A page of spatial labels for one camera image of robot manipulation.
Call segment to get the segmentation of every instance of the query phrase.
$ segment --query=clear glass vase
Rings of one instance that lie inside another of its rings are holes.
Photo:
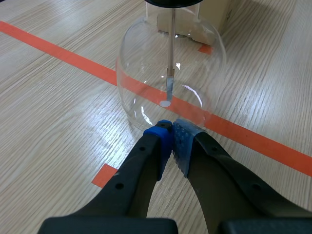
[[[146,3],[146,16],[122,40],[117,86],[129,120],[142,130],[177,118],[202,127],[216,107],[224,85],[225,50],[219,33],[198,12],[199,3],[176,9]],[[174,75],[168,83],[170,61]]]

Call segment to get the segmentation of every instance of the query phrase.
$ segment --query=orange tape line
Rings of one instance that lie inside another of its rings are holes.
[[[108,69],[96,62],[65,50],[62,47],[38,38],[3,21],[0,21],[0,31],[28,45],[31,45],[32,47],[46,52],[47,54],[56,57],[70,65],[73,65],[89,74],[101,78],[113,85],[117,85],[115,71]]]
[[[5,22],[0,21],[0,31],[14,37],[15,39],[23,41],[41,51],[44,51],[64,62],[67,62],[83,71],[99,77],[102,80],[105,80],[113,85],[117,84],[116,73],[109,68],[101,66],[100,64],[90,61],[73,52],[65,50],[34,35],[26,33]],[[131,78],[129,78],[129,84],[127,85],[127,88],[132,87],[132,91],[137,92],[136,86],[131,84],[138,84],[138,81],[134,79],[131,80]],[[153,87],[150,87],[143,83],[139,83],[139,86],[145,87],[150,90],[154,89]],[[156,96],[153,96],[153,94],[149,94],[148,92],[146,92],[143,96],[148,100],[158,104],[158,99]],[[189,108],[191,108],[196,111],[197,107],[194,107],[193,105],[177,98],[175,98],[174,102],[180,105],[184,105],[186,107],[185,110],[182,111],[182,113],[178,114],[186,118],[193,118],[193,115],[188,115],[188,110]],[[265,156],[268,156],[280,163],[294,168],[297,171],[312,176],[312,157],[309,157],[308,155],[291,149],[285,145],[282,145],[276,141],[268,139],[260,134],[252,132],[246,128],[243,128],[237,124],[234,124],[215,115],[212,115],[211,118],[209,118],[209,120],[205,123],[205,127]]]
[[[92,180],[92,183],[100,188],[104,188],[104,186],[116,172],[117,172],[116,168],[111,167],[110,165],[105,163],[97,173],[96,177],[94,177],[94,179]]]
[[[213,49],[212,49],[211,46],[206,45],[206,44],[203,44],[203,45],[199,48],[198,51],[199,51],[199,52],[202,52],[202,53],[205,53],[205,54],[208,54],[208,55],[211,55]]]

